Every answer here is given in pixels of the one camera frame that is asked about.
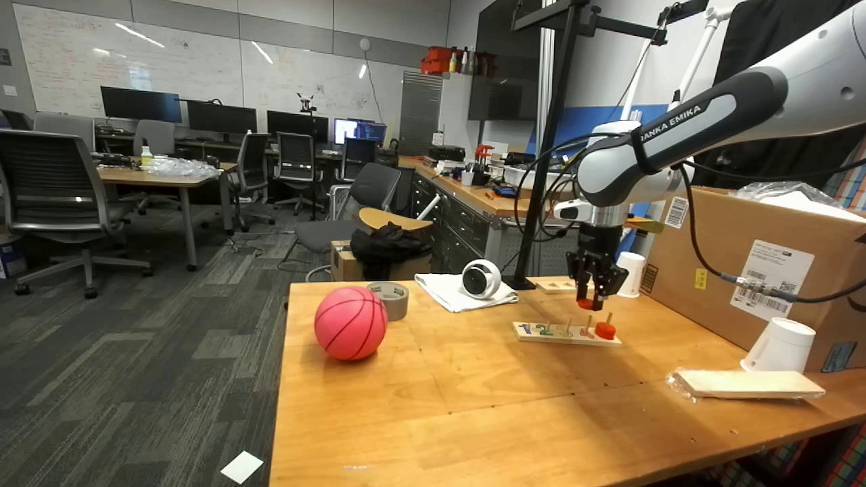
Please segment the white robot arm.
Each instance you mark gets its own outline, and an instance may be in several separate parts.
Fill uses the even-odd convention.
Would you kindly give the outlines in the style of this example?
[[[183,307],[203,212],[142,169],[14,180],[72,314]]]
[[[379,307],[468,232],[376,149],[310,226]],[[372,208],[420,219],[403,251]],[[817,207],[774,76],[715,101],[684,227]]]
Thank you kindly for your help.
[[[578,242],[567,254],[577,304],[601,312],[628,270],[616,243],[633,201],[681,188],[673,165],[700,151],[808,138],[866,122],[866,9],[855,0],[766,61],[628,134],[594,138],[577,159]]]

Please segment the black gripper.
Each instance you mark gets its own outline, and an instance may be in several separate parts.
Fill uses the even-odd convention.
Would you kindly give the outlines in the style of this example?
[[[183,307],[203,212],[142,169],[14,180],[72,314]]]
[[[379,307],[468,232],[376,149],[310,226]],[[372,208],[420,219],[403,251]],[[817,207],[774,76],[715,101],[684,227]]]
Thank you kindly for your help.
[[[628,270],[616,266],[619,227],[581,226],[577,250],[566,254],[567,276],[577,285],[577,301],[606,304],[616,295]]]

